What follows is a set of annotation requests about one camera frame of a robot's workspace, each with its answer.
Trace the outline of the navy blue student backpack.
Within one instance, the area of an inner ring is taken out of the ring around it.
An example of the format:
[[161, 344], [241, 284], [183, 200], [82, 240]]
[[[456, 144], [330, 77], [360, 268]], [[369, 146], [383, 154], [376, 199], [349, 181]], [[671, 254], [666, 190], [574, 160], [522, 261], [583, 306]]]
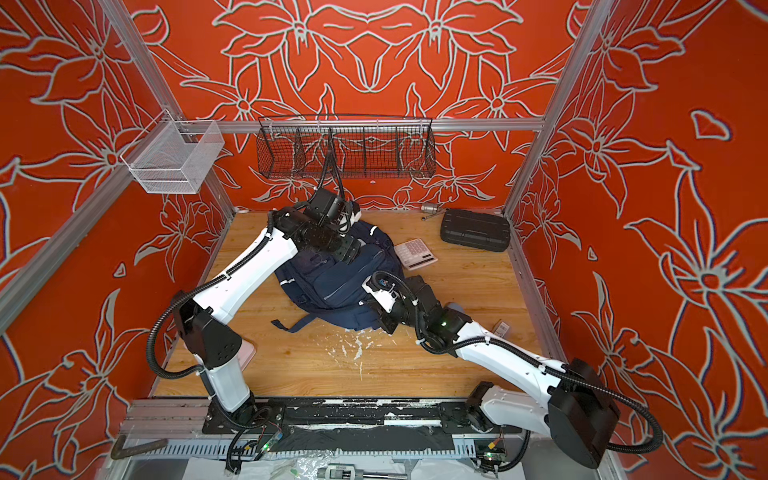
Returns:
[[361, 220], [352, 226], [351, 236], [360, 249], [349, 263], [307, 249], [275, 271], [281, 288], [305, 316], [290, 327], [274, 320], [274, 327], [296, 333], [317, 319], [347, 330], [381, 327], [380, 313], [362, 284], [377, 271], [402, 278], [403, 268], [393, 241], [379, 226]]

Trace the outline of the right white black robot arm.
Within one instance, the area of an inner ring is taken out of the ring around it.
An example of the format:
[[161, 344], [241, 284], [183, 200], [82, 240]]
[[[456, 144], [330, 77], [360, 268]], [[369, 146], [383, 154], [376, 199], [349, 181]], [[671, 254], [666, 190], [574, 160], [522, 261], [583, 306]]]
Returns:
[[[533, 402], [522, 410], [509, 392], [482, 383], [467, 406], [476, 417], [477, 428], [515, 426], [547, 434], [571, 460], [592, 469], [599, 466], [606, 451], [642, 455], [661, 447], [663, 428], [649, 409], [605, 387], [584, 361], [565, 363], [543, 357], [493, 334], [466, 313], [442, 305], [419, 276], [401, 279], [376, 271], [363, 281], [362, 288], [386, 332], [409, 326], [426, 352], [479, 365], [519, 388]], [[612, 442], [622, 406], [647, 422], [649, 439], [630, 445]]]

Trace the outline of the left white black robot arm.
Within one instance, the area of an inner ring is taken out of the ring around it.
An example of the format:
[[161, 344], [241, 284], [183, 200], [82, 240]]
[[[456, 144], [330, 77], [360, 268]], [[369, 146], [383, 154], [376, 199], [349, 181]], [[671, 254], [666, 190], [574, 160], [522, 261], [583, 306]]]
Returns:
[[[343, 189], [318, 185], [306, 201], [267, 214], [256, 239], [212, 280], [174, 297], [150, 330], [146, 359], [159, 378], [178, 380], [199, 375], [225, 421], [244, 432], [268, 420], [257, 408], [242, 373], [238, 353], [243, 339], [229, 325], [245, 301], [281, 266], [310, 249], [349, 263], [360, 249], [351, 235], [361, 209]], [[179, 371], [165, 369], [156, 357], [156, 342], [174, 321], [179, 336], [197, 363]]]

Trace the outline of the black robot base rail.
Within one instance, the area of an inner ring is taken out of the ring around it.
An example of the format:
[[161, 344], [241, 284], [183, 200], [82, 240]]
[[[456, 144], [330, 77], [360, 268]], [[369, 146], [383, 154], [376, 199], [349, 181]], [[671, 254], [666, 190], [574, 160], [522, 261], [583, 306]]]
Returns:
[[216, 405], [202, 424], [205, 436], [237, 440], [234, 452], [267, 454], [453, 454], [473, 457], [475, 447], [503, 437], [513, 446], [522, 430], [476, 427], [463, 398], [265, 397], [254, 401], [257, 418], [231, 423]]

